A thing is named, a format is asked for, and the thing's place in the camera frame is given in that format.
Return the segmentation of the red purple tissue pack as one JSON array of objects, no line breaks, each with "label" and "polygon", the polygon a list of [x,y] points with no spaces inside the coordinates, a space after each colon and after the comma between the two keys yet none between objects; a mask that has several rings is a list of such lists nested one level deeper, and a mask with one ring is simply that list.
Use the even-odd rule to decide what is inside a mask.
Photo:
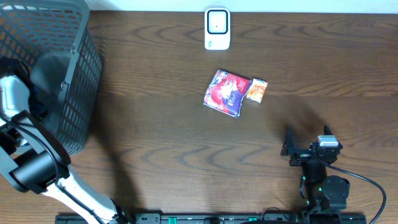
[{"label": "red purple tissue pack", "polygon": [[238,118],[243,99],[251,83],[249,79],[218,70],[205,92],[203,104],[233,118]]}]

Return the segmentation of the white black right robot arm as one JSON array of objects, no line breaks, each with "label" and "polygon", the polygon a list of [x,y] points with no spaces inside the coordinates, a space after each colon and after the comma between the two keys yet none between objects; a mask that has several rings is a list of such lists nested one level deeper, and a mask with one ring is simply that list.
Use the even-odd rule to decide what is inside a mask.
[{"label": "white black right robot arm", "polygon": [[324,126],[324,133],[307,148],[297,147],[292,129],[286,129],[280,154],[290,157],[289,166],[302,168],[300,194],[308,201],[308,206],[317,212],[346,208],[350,183],[337,175],[328,175],[326,171],[337,160],[342,148],[328,126]]}]

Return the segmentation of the small orange tissue packet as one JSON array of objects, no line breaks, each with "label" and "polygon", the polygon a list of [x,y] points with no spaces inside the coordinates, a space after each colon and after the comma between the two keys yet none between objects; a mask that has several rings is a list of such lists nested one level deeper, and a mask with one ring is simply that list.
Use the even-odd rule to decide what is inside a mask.
[{"label": "small orange tissue packet", "polygon": [[254,78],[246,94],[246,98],[261,103],[267,86],[268,83],[266,81]]}]

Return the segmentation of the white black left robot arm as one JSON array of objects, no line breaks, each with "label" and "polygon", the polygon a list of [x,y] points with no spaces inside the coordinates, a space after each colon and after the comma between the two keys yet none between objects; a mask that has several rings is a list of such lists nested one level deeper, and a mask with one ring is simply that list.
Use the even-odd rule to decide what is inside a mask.
[{"label": "white black left robot arm", "polygon": [[88,223],[130,223],[77,175],[65,148],[31,115],[33,95],[28,76],[1,74],[1,175],[16,190],[52,197]]}]

